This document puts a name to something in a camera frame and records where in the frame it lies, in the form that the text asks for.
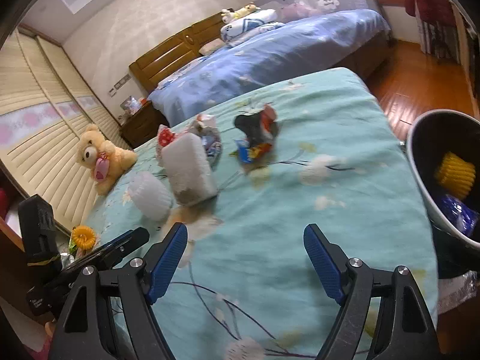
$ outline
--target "teal bedsheet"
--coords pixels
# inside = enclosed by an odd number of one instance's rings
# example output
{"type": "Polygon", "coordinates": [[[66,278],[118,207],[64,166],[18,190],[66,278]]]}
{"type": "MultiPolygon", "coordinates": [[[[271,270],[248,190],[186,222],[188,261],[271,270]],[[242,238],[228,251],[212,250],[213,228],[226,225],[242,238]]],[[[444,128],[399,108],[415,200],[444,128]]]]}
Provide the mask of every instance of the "teal bedsheet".
{"type": "MultiPolygon", "coordinates": [[[[126,191],[136,172],[162,172],[151,140],[136,149],[136,165],[106,198],[98,198],[86,221],[101,234],[101,243],[137,226],[147,228],[150,242],[130,257],[159,242],[171,223],[187,223],[183,268],[153,305],[178,360],[316,356],[339,307],[326,296],[304,250],[309,223],[372,268],[408,266],[435,319],[437,271],[429,222],[398,141],[358,76],[345,68],[313,73],[244,94],[208,113],[217,117],[224,148],[214,171],[218,198],[193,209],[176,207],[167,223],[142,216],[126,191]],[[234,139],[242,138],[233,119],[264,103],[277,110],[280,135],[264,166],[244,174],[229,155],[234,139]],[[192,278],[202,286],[198,293],[192,278]]],[[[370,308],[374,315],[378,303],[370,308]]],[[[122,315],[116,318],[125,328],[122,315]]],[[[367,325],[371,331],[370,318],[367,325]]],[[[363,336],[360,350],[370,343],[363,336]]]]}

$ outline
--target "wooden headboard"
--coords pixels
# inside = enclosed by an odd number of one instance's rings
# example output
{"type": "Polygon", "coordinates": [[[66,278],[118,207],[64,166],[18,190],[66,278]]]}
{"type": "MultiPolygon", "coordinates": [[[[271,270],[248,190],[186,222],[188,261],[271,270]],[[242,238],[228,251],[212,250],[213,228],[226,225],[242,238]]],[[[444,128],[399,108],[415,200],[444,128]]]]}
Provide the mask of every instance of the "wooden headboard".
{"type": "Polygon", "coordinates": [[[176,33],[129,66],[148,93],[164,78],[200,57],[198,51],[203,45],[220,37],[220,28],[224,25],[220,14],[207,17],[176,33]]]}

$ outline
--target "red curtain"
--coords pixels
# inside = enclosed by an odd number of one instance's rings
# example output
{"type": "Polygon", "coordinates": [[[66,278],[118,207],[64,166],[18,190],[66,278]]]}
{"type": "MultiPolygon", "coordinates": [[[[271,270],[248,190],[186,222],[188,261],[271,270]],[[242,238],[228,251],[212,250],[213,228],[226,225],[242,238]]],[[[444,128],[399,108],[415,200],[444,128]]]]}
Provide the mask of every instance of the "red curtain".
{"type": "Polygon", "coordinates": [[[405,10],[410,16],[415,16],[415,1],[417,2],[420,19],[429,24],[441,24],[455,27],[452,6],[448,0],[405,0],[405,10]]]}

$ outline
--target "blue package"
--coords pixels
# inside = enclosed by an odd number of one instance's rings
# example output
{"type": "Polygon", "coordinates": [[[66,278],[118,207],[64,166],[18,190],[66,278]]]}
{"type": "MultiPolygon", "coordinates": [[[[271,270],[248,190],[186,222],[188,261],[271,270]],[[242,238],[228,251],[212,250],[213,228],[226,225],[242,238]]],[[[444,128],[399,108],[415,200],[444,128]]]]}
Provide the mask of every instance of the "blue package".
{"type": "Polygon", "coordinates": [[[472,235],[479,218],[478,212],[471,210],[451,195],[444,195],[438,207],[460,233],[467,237],[472,235]]]}
{"type": "Polygon", "coordinates": [[[248,141],[244,140],[244,139],[239,139],[239,140],[235,140],[235,143],[237,144],[238,157],[239,157],[240,161],[242,161],[246,164],[252,163],[253,159],[250,158],[249,153],[248,153],[248,150],[249,150],[249,147],[250,147],[250,144],[248,143],[248,141]]]}

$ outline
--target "teddy bear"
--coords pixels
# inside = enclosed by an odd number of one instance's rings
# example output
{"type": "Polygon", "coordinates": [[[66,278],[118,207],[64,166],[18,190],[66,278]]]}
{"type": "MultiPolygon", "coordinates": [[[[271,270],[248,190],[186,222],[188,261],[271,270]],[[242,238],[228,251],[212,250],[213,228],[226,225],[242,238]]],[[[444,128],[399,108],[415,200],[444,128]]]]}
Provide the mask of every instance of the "teddy bear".
{"type": "Polygon", "coordinates": [[[136,161],[135,152],[116,147],[94,124],[86,127],[77,143],[77,162],[91,170],[91,177],[97,182],[98,195],[106,195],[123,172],[136,161]]]}
{"type": "Polygon", "coordinates": [[[250,3],[243,8],[240,8],[238,11],[234,11],[233,9],[222,9],[222,21],[225,24],[229,24],[232,21],[245,17],[257,10],[260,10],[260,8],[257,8],[254,3],[250,3]]]}

